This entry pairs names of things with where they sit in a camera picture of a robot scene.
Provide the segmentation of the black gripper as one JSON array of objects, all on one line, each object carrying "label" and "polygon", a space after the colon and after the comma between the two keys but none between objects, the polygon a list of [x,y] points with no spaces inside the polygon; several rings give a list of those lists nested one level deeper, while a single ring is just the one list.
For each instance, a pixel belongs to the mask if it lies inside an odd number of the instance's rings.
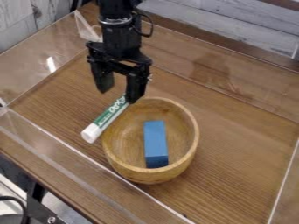
[{"label": "black gripper", "polygon": [[114,72],[126,77],[126,101],[134,104],[146,94],[153,60],[142,53],[142,37],[150,38],[154,30],[142,32],[142,22],[109,23],[102,21],[103,42],[87,43],[89,63],[101,93],[115,85]]}]

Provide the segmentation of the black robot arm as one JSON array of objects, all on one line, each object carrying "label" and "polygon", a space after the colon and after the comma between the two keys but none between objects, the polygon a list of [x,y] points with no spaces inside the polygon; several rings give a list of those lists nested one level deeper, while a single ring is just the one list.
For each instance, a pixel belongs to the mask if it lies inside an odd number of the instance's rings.
[{"label": "black robot arm", "polygon": [[106,93],[115,85],[114,73],[126,76],[126,101],[133,104],[146,94],[153,60],[141,52],[142,17],[137,6],[143,0],[98,0],[103,41],[90,41],[89,63],[98,90]]}]

